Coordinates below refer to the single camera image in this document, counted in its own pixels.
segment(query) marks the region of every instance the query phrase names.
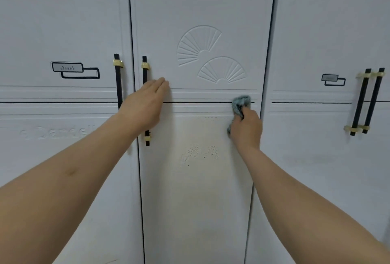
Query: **person's left hand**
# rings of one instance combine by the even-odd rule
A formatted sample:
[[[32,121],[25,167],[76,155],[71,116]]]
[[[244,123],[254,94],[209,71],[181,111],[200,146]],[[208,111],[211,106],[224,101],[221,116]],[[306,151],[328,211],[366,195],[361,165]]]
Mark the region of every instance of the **person's left hand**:
[[[117,114],[139,135],[158,124],[163,99],[168,90],[169,81],[165,78],[150,80],[124,100]]]

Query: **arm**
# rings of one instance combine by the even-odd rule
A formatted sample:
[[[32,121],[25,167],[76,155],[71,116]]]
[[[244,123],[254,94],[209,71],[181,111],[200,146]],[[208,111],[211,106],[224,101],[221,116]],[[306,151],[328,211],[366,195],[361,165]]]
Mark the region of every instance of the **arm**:
[[[390,252],[353,218],[287,174],[259,150],[262,123],[243,108],[231,138],[246,163],[268,221],[298,264],[390,263]]]
[[[168,89],[145,83],[96,131],[0,188],[2,263],[55,260],[121,156],[158,123]]]

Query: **hand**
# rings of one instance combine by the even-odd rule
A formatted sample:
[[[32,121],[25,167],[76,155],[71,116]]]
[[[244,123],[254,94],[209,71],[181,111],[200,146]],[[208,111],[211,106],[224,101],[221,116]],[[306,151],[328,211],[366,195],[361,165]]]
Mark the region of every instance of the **hand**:
[[[124,100],[117,115],[135,130],[138,136],[158,124],[163,99],[169,90],[169,81],[163,77],[146,82]]]
[[[244,119],[236,115],[231,125],[230,137],[242,155],[246,150],[259,149],[263,123],[256,111],[247,107],[242,108]]]

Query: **cleaning cloth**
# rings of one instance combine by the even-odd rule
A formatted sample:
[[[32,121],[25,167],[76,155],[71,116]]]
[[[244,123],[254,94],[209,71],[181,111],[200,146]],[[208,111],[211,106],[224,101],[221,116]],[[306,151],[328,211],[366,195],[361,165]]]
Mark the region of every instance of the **cleaning cloth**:
[[[249,95],[241,95],[237,98],[234,98],[232,101],[232,108],[233,108],[233,113],[235,115],[239,115],[241,119],[244,119],[244,114],[242,112],[242,107],[248,107],[250,108],[250,103],[251,103],[251,98]],[[230,127],[227,128],[227,133],[230,134]]]

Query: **white cabinet door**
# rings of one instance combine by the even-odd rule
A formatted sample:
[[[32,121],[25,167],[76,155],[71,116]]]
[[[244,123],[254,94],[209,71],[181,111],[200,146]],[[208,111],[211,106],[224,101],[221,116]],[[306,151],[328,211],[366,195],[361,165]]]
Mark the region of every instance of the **white cabinet door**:
[[[146,264],[244,262],[252,180],[231,120],[230,104],[167,103],[139,138]]]
[[[89,134],[115,104],[0,104],[0,186]],[[143,263],[137,144],[120,159],[56,264]]]
[[[0,102],[117,100],[133,78],[129,0],[0,0]]]
[[[277,0],[268,96],[352,102],[361,85],[358,73],[389,66],[389,16],[388,0]],[[336,81],[322,81],[323,74]],[[390,76],[383,78],[378,100],[390,101]]]
[[[353,116],[352,104],[268,104],[265,109],[261,149],[384,240],[390,219],[390,103],[377,103],[368,134],[356,136],[343,130]],[[247,263],[293,263],[281,252],[257,195],[252,211]]]
[[[142,56],[168,101],[261,99],[272,0],[131,0],[136,88]]]

